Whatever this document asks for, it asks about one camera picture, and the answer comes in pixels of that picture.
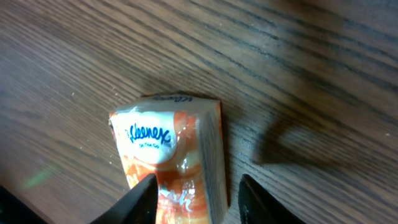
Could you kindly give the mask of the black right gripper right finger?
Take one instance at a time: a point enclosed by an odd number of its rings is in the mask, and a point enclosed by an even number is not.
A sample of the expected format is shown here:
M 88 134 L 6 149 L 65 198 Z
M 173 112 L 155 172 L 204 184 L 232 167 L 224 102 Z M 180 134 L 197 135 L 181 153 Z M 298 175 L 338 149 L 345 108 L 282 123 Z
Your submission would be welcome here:
M 242 224 L 305 224 L 248 174 L 239 183 L 238 205 Z

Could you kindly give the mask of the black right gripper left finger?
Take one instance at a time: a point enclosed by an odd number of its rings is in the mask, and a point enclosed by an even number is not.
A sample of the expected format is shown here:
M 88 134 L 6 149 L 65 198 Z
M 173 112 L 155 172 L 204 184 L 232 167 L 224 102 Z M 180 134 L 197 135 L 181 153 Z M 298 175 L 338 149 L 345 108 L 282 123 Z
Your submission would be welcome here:
M 157 179 L 148 174 L 91 224 L 155 224 L 157 204 Z

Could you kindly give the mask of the orange tissue packet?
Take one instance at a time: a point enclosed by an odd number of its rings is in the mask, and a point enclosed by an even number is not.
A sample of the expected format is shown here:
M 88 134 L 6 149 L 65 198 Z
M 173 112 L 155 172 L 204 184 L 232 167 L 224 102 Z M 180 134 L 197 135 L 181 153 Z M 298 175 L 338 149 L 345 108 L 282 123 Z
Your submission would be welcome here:
M 221 102 L 190 95 L 139 98 L 109 114 L 130 188 L 158 185 L 156 223 L 222 223 L 228 212 Z

